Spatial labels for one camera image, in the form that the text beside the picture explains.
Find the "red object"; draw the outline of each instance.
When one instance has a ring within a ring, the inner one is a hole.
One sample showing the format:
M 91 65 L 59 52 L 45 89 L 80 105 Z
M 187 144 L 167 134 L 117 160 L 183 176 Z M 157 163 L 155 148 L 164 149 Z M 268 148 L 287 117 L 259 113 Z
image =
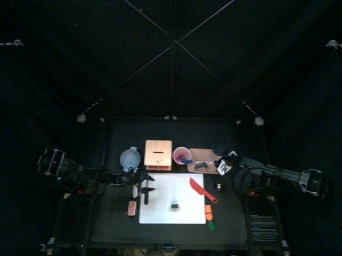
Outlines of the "red object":
M 189 185 L 200 195 L 204 195 L 209 199 L 212 203 L 218 203 L 219 200 L 208 193 L 208 191 L 196 183 L 192 178 L 189 178 Z

